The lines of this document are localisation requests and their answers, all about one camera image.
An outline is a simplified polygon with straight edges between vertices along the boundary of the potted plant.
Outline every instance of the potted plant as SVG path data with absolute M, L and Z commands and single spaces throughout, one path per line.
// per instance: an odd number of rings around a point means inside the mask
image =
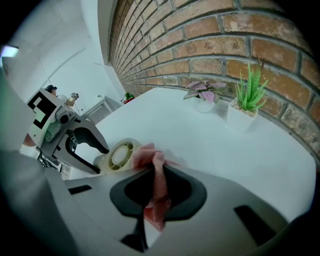
M 130 92 L 126 92 L 123 100 L 121 100 L 121 101 L 123 104 L 127 104 L 128 102 L 132 101 L 134 98 L 135 97 Z
M 208 81 L 194 81 L 186 87 L 189 90 L 183 99 L 191 99 L 195 110 L 209 112 L 219 100 L 219 95 L 216 92 L 226 87 L 226 85 L 223 82 L 208 83 Z
M 265 95 L 265 86 L 268 81 L 265 81 L 261 86 L 261 71 L 264 66 L 259 63 L 259 67 L 256 70 L 251 70 L 250 63 L 248 62 L 248 80 L 247 86 L 242 80 L 242 74 L 240 72 L 240 86 L 236 87 L 236 98 L 231 101 L 228 107 L 227 123 L 235 130 L 244 132 L 255 120 L 258 115 L 258 109 L 261 108 L 266 100 L 257 105 Z

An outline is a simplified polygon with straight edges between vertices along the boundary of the pink-leaved plant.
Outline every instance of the pink-leaved plant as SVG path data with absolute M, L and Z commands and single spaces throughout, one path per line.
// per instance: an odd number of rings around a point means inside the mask
M 208 83 L 208 81 L 200 82 L 195 81 L 191 82 L 187 85 L 187 89 L 189 89 L 188 93 L 184 96 L 184 100 L 190 99 L 192 97 L 198 97 L 208 102 L 217 103 L 219 96 L 217 91 L 226 87 L 226 83 L 224 82 L 216 82 L 216 83 Z

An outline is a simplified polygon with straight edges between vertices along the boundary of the brick wall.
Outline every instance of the brick wall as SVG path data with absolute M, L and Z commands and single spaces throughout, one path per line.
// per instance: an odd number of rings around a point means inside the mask
M 260 114 L 320 158 L 320 75 L 296 26 L 269 0 L 119 0 L 110 61 L 124 89 L 183 90 L 192 81 L 225 82 L 235 97 L 247 61 L 265 60 L 269 80 Z

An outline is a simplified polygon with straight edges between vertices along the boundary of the white wall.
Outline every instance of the white wall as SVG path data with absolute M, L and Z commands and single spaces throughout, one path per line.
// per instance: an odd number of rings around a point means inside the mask
M 103 57 L 99 39 L 98 28 L 98 0 L 80 0 L 81 10 L 85 25 L 98 52 L 99 63 L 103 63 Z
M 25 102 L 49 84 L 58 87 L 57 94 L 79 93 L 76 106 L 84 112 L 99 100 L 98 95 L 119 103 L 124 94 L 115 89 L 114 84 L 120 82 L 114 76 L 112 82 L 99 62 L 99 53 L 82 21 L 43 43 L 37 51 L 26 53 L 9 79 Z

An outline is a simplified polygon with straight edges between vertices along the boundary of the aloe plant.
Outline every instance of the aloe plant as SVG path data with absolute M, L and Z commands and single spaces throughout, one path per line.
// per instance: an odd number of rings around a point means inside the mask
M 264 62 L 256 70 L 251 70 L 250 63 L 248 62 L 248 81 L 247 86 L 242 80 L 242 74 L 240 72 L 240 86 L 236 85 L 236 96 L 238 105 L 245 111 L 256 111 L 261 108 L 265 103 L 257 105 L 266 93 L 265 87 L 268 80 L 265 81 L 260 87 L 261 70 L 264 66 Z

